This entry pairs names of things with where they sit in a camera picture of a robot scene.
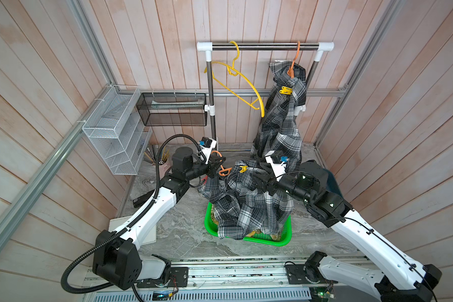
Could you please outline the yellow plaid shirt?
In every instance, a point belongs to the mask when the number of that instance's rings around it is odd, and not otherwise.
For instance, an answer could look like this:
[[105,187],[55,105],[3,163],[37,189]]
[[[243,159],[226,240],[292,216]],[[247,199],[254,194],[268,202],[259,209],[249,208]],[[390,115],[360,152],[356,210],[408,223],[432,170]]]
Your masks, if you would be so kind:
[[274,241],[274,242],[279,242],[282,239],[282,235],[279,234],[264,234],[261,232],[260,229],[253,230],[249,234],[247,234],[248,238],[254,238],[254,239],[261,239],[261,240],[269,240],[269,241]]

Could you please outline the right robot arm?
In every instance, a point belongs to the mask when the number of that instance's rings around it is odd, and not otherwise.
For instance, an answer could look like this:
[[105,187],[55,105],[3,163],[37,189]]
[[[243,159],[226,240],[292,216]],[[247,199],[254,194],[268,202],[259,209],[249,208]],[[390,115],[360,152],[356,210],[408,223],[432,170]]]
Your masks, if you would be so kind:
[[442,272],[422,264],[392,245],[347,202],[333,174],[314,160],[298,171],[282,164],[266,164],[253,174],[257,189],[273,197],[285,193],[303,201],[307,211],[361,251],[376,269],[366,269],[316,251],[304,264],[288,264],[289,282],[318,284],[334,281],[356,288],[379,301],[434,301]]

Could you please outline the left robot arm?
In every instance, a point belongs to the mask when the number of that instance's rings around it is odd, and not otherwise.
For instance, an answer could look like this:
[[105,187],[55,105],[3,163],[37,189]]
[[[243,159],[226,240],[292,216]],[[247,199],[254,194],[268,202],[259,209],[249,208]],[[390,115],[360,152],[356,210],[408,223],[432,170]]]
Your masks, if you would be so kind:
[[[63,290],[72,294],[92,293],[111,286],[127,290],[144,279],[169,284],[170,261],[158,255],[142,259],[138,251],[157,222],[190,189],[191,180],[204,175],[213,177],[225,161],[223,157],[211,155],[216,140],[203,137],[194,145],[195,148],[177,148],[171,157],[171,170],[164,176],[156,176],[152,196],[142,196],[144,203],[134,215],[112,232],[102,231],[96,238],[96,245],[65,269],[60,280]],[[93,257],[93,273],[103,278],[105,283],[89,288],[73,287],[68,282],[69,275],[88,257]]]

